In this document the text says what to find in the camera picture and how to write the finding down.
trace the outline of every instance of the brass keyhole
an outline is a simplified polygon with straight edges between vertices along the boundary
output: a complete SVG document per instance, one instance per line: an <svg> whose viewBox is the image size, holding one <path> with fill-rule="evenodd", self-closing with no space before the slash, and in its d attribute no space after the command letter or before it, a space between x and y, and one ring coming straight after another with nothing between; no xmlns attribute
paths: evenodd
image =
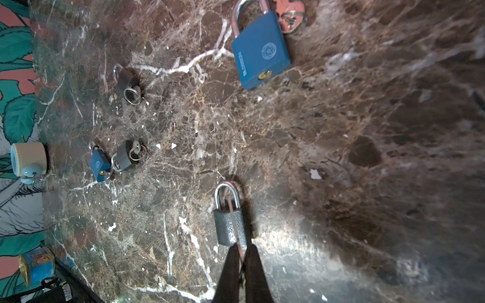
<svg viewBox="0 0 485 303"><path fill-rule="evenodd" d="M267 70L265 72L260 73L259 76L258 76L258 79L259 80L266 80L266 79L271 78L272 75L273 75L273 71Z"/></svg>

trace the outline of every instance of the small blue padlock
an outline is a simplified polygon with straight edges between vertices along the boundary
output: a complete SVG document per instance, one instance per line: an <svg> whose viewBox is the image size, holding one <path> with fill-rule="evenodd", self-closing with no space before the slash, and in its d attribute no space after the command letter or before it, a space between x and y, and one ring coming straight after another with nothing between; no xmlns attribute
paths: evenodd
<svg viewBox="0 0 485 303"><path fill-rule="evenodd" d="M89 142L89 149L93 152L91 157L91 170L98 182L104 182L105 177L109 176L110 163L103 150L94 141Z"/></svg>
<svg viewBox="0 0 485 303"><path fill-rule="evenodd" d="M232 50L244 89L250 90L290 66L290 56L276 13L267 0L258 0L263 16L239 32L239 13L255 0L238 0L232 12Z"/></svg>

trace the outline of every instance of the marble surface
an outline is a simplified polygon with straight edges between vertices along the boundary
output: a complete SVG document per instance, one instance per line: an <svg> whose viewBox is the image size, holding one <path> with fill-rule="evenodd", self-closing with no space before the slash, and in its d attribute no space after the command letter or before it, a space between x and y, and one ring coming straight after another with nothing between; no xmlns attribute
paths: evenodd
<svg viewBox="0 0 485 303"><path fill-rule="evenodd" d="M303 2L291 67L245 91L233 1L32 1L48 240L106 302L212 297L223 178L276 302L485 298L485 5ZM146 102L116 94L115 63ZM149 156L95 183L92 139Z"/></svg>

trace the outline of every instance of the key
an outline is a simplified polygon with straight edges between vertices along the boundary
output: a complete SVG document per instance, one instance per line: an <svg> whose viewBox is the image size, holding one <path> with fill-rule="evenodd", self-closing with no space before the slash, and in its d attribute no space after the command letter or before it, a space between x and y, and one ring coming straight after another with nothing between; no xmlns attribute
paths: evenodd
<svg viewBox="0 0 485 303"><path fill-rule="evenodd" d="M305 20L305 5L301 1L273 0L283 33L292 33Z"/></svg>

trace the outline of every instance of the padlock shackle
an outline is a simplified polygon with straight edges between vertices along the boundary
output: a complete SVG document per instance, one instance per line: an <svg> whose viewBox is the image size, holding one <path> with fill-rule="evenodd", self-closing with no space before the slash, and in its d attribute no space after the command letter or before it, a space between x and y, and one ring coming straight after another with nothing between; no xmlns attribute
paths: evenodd
<svg viewBox="0 0 485 303"><path fill-rule="evenodd" d="M241 208L241 201L239 200L239 192L236 186L229 181L222 181L217 185L214 192L214 200L215 200L215 208L221 209L221 202L219 200L219 191L222 187L228 187L231 191L232 195L234 196L234 202L236 203L236 208Z"/></svg>
<svg viewBox="0 0 485 303"><path fill-rule="evenodd" d="M261 10L263 11L263 15L269 13L270 5L268 3L268 0L238 0L234 5L234 9L232 10L231 27L232 27L232 33L234 34L234 38L237 38L237 36L239 36L239 34L241 33L239 31L239 21L238 21L241 10L246 4L253 1L259 2Z"/></svg>

